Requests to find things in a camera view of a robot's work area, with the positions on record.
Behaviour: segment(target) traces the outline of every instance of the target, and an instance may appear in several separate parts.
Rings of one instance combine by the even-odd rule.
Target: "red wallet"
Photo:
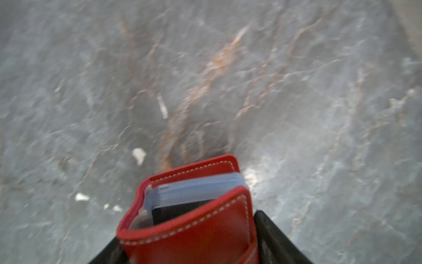
[[[141,183],[116,234],[129,261],[132,264],[258,264],[251,194],[243,186],[170,221],[129,230],[149,189],[230,172],[240,172],[238,162],[233,155],[223,155],[155,175]]]

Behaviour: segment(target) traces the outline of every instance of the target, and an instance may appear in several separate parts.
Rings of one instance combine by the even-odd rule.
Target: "gray marble surface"
[[[314,263],[420,263],[422,65],[386,1],[0,7],[3,263],[86,263],[142,180],[224,153]]]

